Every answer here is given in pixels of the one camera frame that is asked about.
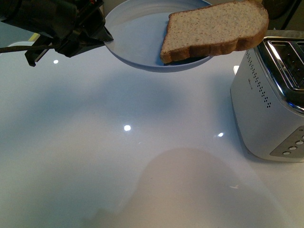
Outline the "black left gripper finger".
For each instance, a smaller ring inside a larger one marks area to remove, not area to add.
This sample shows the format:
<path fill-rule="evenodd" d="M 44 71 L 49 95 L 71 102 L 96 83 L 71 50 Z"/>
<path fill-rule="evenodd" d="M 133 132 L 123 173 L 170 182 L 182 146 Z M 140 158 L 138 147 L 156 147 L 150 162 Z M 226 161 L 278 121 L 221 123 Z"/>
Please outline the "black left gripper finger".
<path fill-rule="evenodd" d="M 105 27 L 105 19 L 88 20 L 63 39 L 55 51 L 66 57 L 74 57 L 113 40 L 113 36 Z"/>

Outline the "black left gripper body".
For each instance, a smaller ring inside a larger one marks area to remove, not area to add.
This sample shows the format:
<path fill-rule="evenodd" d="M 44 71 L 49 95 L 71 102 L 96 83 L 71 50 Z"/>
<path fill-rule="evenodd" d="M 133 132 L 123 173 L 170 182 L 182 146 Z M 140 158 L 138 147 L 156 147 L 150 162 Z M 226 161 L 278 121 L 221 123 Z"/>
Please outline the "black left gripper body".
<path fill-rule="evenodd" d="M 39 34 L 32 46 L 1 48 L 1 53 L 24 51 L 28 64 L 36 65 L 48 50 L 58 48 L 63 39 L 88 20 L 105 19 L 101 0 L 2 0 L 2 23 Z"/>

